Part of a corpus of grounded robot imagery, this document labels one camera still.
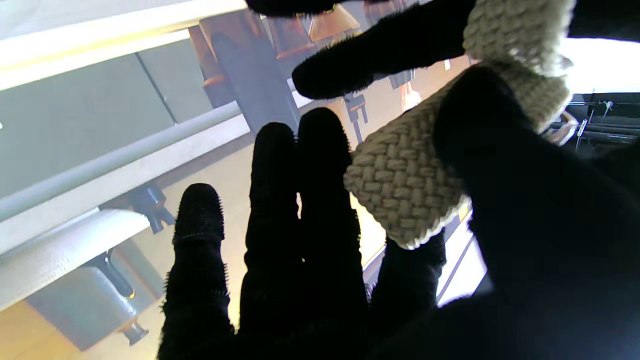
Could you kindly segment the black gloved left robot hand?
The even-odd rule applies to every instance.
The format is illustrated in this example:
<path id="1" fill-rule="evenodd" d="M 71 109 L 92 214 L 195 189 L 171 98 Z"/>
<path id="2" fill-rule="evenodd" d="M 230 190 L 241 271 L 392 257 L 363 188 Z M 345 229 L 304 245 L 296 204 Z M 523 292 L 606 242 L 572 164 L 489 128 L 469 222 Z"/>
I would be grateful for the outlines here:
<path id="1" fill-rule="evenodd" d="M 362 91 L 377 80 L 461 57 L 473 0 L 431 0 L 389 14 L 365 32 L 328 45 L 298 64 L 291 78 L 311 100 Z"/>

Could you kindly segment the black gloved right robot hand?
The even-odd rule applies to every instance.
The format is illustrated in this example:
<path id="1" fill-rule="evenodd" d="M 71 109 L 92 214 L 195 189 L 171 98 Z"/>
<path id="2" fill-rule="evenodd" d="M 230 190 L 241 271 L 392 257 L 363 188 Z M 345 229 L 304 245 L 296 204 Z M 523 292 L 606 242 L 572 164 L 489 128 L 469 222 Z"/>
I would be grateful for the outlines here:
<path id="1" fill-rule="evenodd" d="M 587 160 L 531 127 L 486 67 L 435 121 L 435 150 L 471 198 L 493 289 L 439 307 L 441 235 L 388 240 L 368 299 L 338 116 L 265 125 L 254 142 L 240 328 L 229 315 L 224 217 L 190 185 L 174 224 L 160 360 L 637 360 L 639 144 Z"/>

